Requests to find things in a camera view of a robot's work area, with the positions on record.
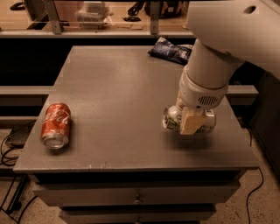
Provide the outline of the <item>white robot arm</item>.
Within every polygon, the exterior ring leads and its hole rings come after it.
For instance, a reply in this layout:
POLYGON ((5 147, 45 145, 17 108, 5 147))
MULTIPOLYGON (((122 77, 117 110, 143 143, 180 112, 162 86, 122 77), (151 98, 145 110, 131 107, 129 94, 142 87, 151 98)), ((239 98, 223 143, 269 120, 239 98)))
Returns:
POLYGON ((188 25, 196 40, 176 102, 182 109, 182 135, 205 125, 206 111, 221 103, 243 62, 280 78, 279 0, 191 2, 188 25))

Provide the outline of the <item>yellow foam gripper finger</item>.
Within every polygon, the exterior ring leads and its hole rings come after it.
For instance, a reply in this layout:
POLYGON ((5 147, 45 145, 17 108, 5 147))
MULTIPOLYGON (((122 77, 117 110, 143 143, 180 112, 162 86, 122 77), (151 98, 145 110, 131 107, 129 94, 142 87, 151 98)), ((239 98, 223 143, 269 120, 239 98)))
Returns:
POLYGON ((184 107, 182 110, 180 134, 193 135, 206 121, 207 115, 204 109, 184 107))
POLYGON ((179 108, 181 108, 181 109, 183 109, 183 108, 186 106, 186 104, 185 104, 184 101, 182 100, 180 94, 178 94, 178 96, 177 96, 176 106, 179 107, 179 108))

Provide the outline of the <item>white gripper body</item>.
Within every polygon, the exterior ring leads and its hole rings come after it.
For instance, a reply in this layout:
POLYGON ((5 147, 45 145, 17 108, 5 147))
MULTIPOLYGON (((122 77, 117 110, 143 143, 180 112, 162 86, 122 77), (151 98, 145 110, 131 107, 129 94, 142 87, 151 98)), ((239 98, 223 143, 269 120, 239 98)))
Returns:
POLYGON ((227 91, 228 85, 211 89, 196 84, 189 77, 187 67, 184 67, 179 81, 178 94, 180 94, 187 108, 204 110, 214 109, 220 105, 227 91))

